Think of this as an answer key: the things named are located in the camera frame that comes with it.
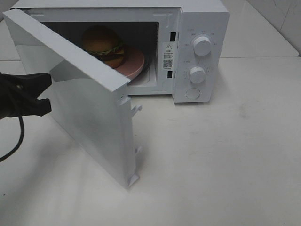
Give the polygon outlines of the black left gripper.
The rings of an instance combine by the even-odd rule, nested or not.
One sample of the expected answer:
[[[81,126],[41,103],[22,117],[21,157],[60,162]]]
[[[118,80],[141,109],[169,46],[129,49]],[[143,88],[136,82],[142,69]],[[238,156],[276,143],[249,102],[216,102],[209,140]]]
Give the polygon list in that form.
[[[49,99],[37,99],[52,85],[49,73],[0,74],[0,118],[44,116],[51,112]]]

